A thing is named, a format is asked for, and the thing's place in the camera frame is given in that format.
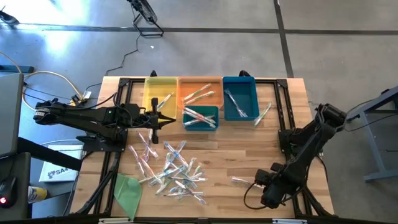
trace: wooden tabletop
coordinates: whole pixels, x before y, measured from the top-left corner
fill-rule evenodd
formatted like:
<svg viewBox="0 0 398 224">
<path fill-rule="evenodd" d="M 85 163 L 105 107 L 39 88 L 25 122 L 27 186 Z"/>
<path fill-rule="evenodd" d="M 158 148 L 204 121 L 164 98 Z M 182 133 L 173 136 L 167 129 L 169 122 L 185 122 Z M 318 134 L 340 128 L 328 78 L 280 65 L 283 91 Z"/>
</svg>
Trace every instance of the wooden tabletop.
<svg viewBox="0 0 398 224">
<path fill-rule="evenodd" d="M 119 79 L 120 77 L 104 77 L 98 102 L 107 99 L 117 91 Z M 298 128 L 301 128 L 312 120 L 304 81 L 301 78 L 288 78 L 287 81 L 295 124 Z M 144 84 L 135 83 L 132 89 L 131 103 L 137 103 L 141 106 L 143 91 Z M 167 153 L 163 144 L 164 141 L 168 141 L 173 147 L 177 147 L 180 141 L 186 140 L 187 144 L 182 151 L 182 156 L 187 161 L 196 157 L 197 161 L 194 167 L 198 165 L 198 162 L 204 165 L 203 171 L 208 180 L 199 182 L 197 190 L 204 192 L 207 205 L 200 204 L 193 197 L 184 197 L 181 200 L 172 197 L 157 197 L 155 191 L 158 187 L 149 187 L 147 184 L 143 184 L 142 197 L 136 217 L 293 218 L 291 201 L 286 206 L 279 206 L 277 209 L 251 210 L 246 208 L 243 204 L 243 195 L 247 186 L 231 181 L 231 177 L 236 176 L 252 182 L 258 169 L 269 170 L 273 162 L 285 163 L 277 138 L 277 131 L 280 128 L 273 86 L 257 84 L 257 97 L 260 110 L 263 110 L 268 102 L 272 102 L 271 109 L 257 128 L 253 128 L 252 121 L 225 121 L 223 111 L 220 111 L 220 126 L 216 132 L 188 132 L 182 126 L 182 113 L 178 109 L 177 122 L 164 126 L 158 132 L 160 143 L 153 145 L 153 148 L 157 150 L 160 159 L 156 161 L 151 157 L 149 165 L 155 172 L 161 170 Z M 283 99 L 282 104 L 284 114 L 287 114 Z M 113 102 L 109 101 L 103 106 L 113 106 Z M 285 123 L 289 128 L 289 122 L 286 120 Z M 144 150 L 144 145 L 138 138 L 136 131 L 140 131 L 146 137 L 148 130 L 129 130 L 127 144 L 132 144 L 141 153 Z M 84 160 L 71 212 L 81 208 L 97 188 L 103 157 L 104 153 L 95 152 Z M 135 158 L 129 151 L 122 153 L 119 172 L 136 179 L 142 179 Z M 308 187 L 324 208 L 333 213 L 325 171 L 318 160 L 312 162 Z M 105 200 L 108 198 L 108 187 L 105 188 L 104 193 L 101 208 L 104 207 Z M 261 195 L 261 190 L 252 189 L 248 193 L 248 204 L 253 207 L 261 206 Z M 299 200 L 300 207 L 304 211 L 301 197 L 299 197 Z M 126 216 L 116 201 L 113 203 L 112 216 Z"/>
</svg>

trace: box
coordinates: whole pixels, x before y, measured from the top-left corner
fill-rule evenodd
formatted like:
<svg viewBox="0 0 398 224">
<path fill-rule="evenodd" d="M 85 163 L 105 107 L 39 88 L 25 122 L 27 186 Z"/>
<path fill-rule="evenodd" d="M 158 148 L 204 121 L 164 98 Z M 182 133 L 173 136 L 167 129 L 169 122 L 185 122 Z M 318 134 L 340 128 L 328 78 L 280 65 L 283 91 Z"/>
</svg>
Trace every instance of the box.
<svg viewBox="0 0 398 224">
<path fill-rule="evenodd" d="M 218 107 L 217 106 L 186 106 L 187 108 L 190 108 L 194 111 L 196 111 L 197 113 L 202 114 L 203 116 L 211 116 L 214 115 L 214 117 L 212 118 L 214 121 L 216 121 L 216 123 L 214 124 L 216 127 L 212 128 L 210 127 L 210 125 L 206 122 L 199 122 L 193 125 L 189 125 L 189 126 L 184 126 L 184 128 L 187 131 L 216 131 L 218 128 L 218 123 L 219 123 L 219 117 L 218 117 Z M 182 118 L 182 122 L 188 122 L 191 121 L 195 118 L 192 118 L 191 116 L 184 114 L 183 118 Z"/>
<path fill-rule="evenodd" d="M 224 119 L 226 121 L 252 121 L 259 116 L 256 80 L 254 77 L 224 77 L 223 89 L 229 89 L 239 107 L 247 114 L 240 117 L 231 98 L 224 93 Z"/>
<path fill-rule="evenodd" d="M 223 94 L 223 79 L 221 77 L 180 77 L 178 78 L 177 84 L 177 105 L 179 108 L 184 107 L 183 99 L 189 94 L 200 90 L 200 88 L 211 83 L 211 86 L 205 90 L 202 90 L 195 96 L 191 97 L 190 100 L 214 91 L 215 93 L 211 96 L 206 96 L 198 101 L 190 103 L 189 105 L 205 105 L 205 106 L 217 106 L 221 108 L 224 104 Z"/>
<path fill-rule="evenodd" d="M 163 115 L 170 118 L 177 116 L 177 77 L 148 77 L 144 84 L 142 105 L 152 111 L 151 99 L 157 97 L 158 104 L 170 93 L 174 93 L 160 109 Z"/>
</svg>

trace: green towel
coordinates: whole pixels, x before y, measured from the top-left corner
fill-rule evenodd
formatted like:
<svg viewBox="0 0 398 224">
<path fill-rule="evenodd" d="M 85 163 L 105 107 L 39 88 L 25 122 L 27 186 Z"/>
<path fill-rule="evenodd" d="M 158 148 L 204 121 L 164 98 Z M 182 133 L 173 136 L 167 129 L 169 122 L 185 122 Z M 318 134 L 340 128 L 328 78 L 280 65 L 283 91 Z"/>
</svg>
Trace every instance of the green towel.
<svg viewBox="0 0 398 224">
<path fill-rule="evenodd" d="M 136 179 L 118 174 L 113 195 L 131 220 L 136 215 L 141 193 L 141 185 Z"/>
</svg>

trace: concrete floor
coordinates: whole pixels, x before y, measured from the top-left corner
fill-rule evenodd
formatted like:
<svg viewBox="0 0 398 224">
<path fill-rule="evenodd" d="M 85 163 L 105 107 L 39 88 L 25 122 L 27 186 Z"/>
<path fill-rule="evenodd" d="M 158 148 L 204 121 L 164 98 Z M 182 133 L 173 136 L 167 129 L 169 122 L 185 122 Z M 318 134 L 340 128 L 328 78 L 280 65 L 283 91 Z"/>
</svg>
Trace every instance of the concrete floor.
<svg viewBox="0 0 398 224">
<path fill-rule="evenodd" d="M 5 12 L 22 23 L 131 27 L 126 1 L 3 1 Z M 164 27 L 278 29 L 272 0 L 149 0 Z M 286 29 L 397 30 L 398 2 L 388 0 L 280 0 Z M 66 75 L 81 91 L 99 83 L 135 49 L 135 32 L 71 32 L 0 29 L 0 50 L 20 65 Z M 332 103 L 348 110 L 397 85 L 396 35 L 287 35 L 295 77 L 302 77 L 311 107 Z M 161 39 L 140 38 L 139 52 L 109 75 L 237 75 L 286 77 L 279 34 L 168 32 Z M 0 58 L 0 63 L 8 63 Z M 42 91 L 69 97 L 73 90 L 59 78 L 32 77 Z M 41 98 L 48 96 L 33 93 Z M 20 136 L 41 143 L 81 134 L 63 126 L 38 126 L 22 107 Z M 359 126 L 358 122 L 350 128 Z M 376 171 L 365 132 L 338 133 L 324 148 L 335 213 L 345 218 L 398 222 L 398 178 L 370 184 Z M 391 154 L 398 159 L 398 154 Z M 41 170 L 32 162 L 32 172 Z M 34 205 L 34 217 L 60 215 L 66 197 Z"/>
</svg>

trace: teal bin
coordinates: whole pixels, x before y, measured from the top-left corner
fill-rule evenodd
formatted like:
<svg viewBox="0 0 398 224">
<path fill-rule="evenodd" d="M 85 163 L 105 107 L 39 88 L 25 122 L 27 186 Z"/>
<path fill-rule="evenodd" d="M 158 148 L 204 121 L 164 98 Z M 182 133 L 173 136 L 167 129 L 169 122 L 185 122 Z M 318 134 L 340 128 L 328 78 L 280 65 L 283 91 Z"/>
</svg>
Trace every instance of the teal bin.
<svg viewBox="0 0 398 224">
<path fill-rule="evenodd" d="M 187 131 L 216 131 L 216 129 L 218 128 L 218 107 L 217 106 L 185 106 L 187 108 L 190 108 L 191 110 L 196 111 L 197 113 L 202 114 L 203 116 L 211 116 L 214 115 L 214 117 L 212 118 L 212 120 L 216 121 L 216 123 L 214 124 L 216 127 L 212 128 L 210 127 L 210 125 L 206 122 L 199 122 L 193 125 L 189 125 L 189 126 L 184 126 L 184 128 Z M 188 121 L 192 121 L 195 118 L 192 118 L 191 116 L 184 114 L 182 121 L 183 123 L 188 122 Z"/>
<path fill-rule="evenodd" d="M 235 104 L 224 92 L 224 119 L 226 121 L 252 121 L 259 116 L 254 77 L 224 77 L 223 90 L 226 89 L 229 89 L 238 106 L 247 114 L 247 118 L 240 117 Z"/>
</svg>

